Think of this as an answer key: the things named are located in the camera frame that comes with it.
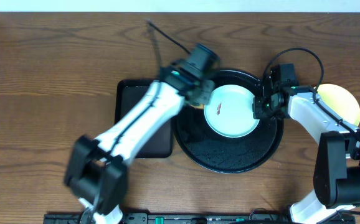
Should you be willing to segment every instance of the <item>white wall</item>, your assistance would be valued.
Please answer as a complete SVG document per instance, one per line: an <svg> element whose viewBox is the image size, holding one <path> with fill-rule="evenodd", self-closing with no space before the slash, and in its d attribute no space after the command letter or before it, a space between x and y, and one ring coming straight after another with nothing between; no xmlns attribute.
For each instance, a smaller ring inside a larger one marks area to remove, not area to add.
<svg viewBox="0 0 360 224"><path fill-rule="evenodd" d="M360 0L0 0L0 11L360 12Z"/></svg>

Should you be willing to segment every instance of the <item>yellow object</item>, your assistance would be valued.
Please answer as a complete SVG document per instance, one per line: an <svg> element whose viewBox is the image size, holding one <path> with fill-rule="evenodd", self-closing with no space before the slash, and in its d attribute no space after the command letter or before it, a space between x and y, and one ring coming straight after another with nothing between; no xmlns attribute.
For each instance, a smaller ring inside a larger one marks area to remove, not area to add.
<svg viewBox="0 0 360 224"><path fill-rule="evenodd" d="M359 125L360 106L349 91L334 84L322 84L318 87L318 94L340 117L351 124Z"/></svg>

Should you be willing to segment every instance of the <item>wood grain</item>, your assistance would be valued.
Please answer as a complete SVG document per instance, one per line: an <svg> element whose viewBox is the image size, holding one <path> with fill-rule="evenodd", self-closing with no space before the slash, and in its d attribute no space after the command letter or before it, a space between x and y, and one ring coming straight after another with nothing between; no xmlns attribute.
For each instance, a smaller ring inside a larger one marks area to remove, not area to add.
<svg viewBox="0 0 360 224"><path fill-rule="evenodd" d="M81 211L62 184L71 146L113 124L125 78L156 74L144 19L191 48L201 42L223 66L261 77L279 51L307 47L322 59L324 83L360 104L360 14L0 13L0 223L42 223L46 212ZM164 63L184 53L159 37ZM319 67L303 52L284 55L302 84ZM280 210L312 188L317 145L286 121L275 155L244 174L216 174L174 146L167 159L137 160L124 206L150 212L249 213Z"/></svg>

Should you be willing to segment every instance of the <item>black rectangular tray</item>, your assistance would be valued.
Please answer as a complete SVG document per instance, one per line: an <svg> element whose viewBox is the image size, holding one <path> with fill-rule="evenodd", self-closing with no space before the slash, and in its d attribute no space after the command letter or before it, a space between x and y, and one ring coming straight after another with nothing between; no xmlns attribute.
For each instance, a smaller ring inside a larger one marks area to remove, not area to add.
<svg viewBox="0 0 360 224"><path fill-rule="evenodd" d="M153 80L122 80L116 91L115 123L129 112L144 94ZM141 148L136 158L166 158L172 154L173 134L171 121L165 122Z"/></svg>

